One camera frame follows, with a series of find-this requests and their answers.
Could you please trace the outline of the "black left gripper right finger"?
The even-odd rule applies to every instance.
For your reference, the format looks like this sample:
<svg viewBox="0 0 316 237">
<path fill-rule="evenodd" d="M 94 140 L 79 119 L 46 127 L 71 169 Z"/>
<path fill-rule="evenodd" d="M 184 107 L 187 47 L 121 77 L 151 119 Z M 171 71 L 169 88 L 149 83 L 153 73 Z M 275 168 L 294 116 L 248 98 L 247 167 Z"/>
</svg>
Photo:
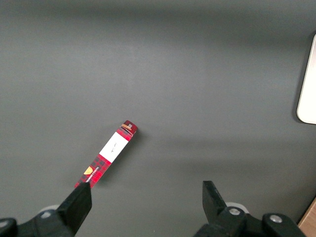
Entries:
<svg viewBox="0 0 316 237">
<path fill-rule="evenodd" d="M 228 206 L 212 181 L 202 183 L 202 206 L 208 220 L 196 237 L 304 237 L 288 216 L 266 213 L 261 219 L 237 206 Z"/>
</svg>

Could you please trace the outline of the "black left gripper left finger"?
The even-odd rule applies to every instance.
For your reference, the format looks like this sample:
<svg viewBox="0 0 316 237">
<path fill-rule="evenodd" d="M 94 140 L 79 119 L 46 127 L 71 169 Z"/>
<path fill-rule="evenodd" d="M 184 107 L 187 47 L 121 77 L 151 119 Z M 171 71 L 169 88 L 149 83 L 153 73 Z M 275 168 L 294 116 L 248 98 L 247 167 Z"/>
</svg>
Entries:
<svg viewBox="0 0 316 237">
<path fill-rule="evenodd" d="M 92 208 L 89 183 L 79 184 L 59 205 L 49 206 L 29 221 L 17 224 L 1 218 L 2 237 L 74 237 Z"/>
</svg>

